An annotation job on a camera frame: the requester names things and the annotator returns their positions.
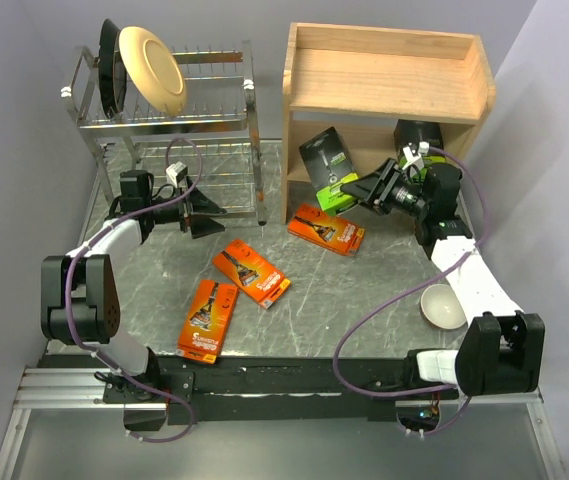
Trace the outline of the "black green razor box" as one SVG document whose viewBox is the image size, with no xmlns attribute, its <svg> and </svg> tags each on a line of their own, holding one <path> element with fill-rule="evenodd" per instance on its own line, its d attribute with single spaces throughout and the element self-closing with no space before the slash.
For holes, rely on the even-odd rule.
<svg viewBox="0 0 569 480">
<path fill-rule="evenodd" d="M 356 199 L 341 187 L 359 179 L 341 136 L 330 127 L 302 144 L 298 151 L 320 208 L 329 215 L 350 209 Z"/>
<path fill-rule="evenodd" d="M 394 131 L 397 161 L 404 167 L 408 161 L 404 152 L 409 147 L 411 154 L 417 152 L 419 144 L 426 142 L 439 149 L 444 148 L 440 125 L 437 122 L 400 119 Z"/>
</svg>

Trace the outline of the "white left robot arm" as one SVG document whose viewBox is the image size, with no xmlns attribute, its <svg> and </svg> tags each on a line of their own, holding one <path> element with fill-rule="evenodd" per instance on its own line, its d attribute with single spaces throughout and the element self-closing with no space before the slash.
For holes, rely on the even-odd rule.
<svg viewBox="0 0 569 480">
<path fill-rule="evenodd" d="M 115 269 L 143 245 L 158 225 L 175 224 L 194 239 L 224 231 L 218 217 L 225 210 L 204 195 L 181 162 L 167 167 L 162 196 L 145 170 L 121 174 L 120 194 L 109 206 L 100 229 L 64 255 L 41 265 L 41 330 L 49 340 L 75 345 L 102 361 L 110 374 L 100 381 L 148 402 L 163 390 L 152 349 L 121 325 Z"/>
</svg>

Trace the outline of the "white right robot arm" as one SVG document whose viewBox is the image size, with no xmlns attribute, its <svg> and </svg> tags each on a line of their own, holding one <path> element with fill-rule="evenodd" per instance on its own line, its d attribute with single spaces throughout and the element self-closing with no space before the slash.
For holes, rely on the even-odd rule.
<svg viewBox="0 0 569 480">
<path fill-rule="evenodd" d="M 357 387 L 332 359 L 336 379 L 347 389 L 373 398 L 424 398 L 457 389 L 467 397 L 527 393 L 539 383 L 545 325 L 524 312 L 502 289 L 481 254 L 484 240 L 474 238 L 457 214 L 457 197 L 470 173 L 455 159 L 427 167 L 413 183 L 404 168 L 387 160 L 373 173 L 346 183 L 342 191 L 379 215 L 400 210 L 416 221 L 416 237 L 438 268 L 435 277 L 404 291 L 451 287 L 468 325 L 458 349 L 413 350 L 405 359 L 399 386 L 390 391 Z"/>
</svg>

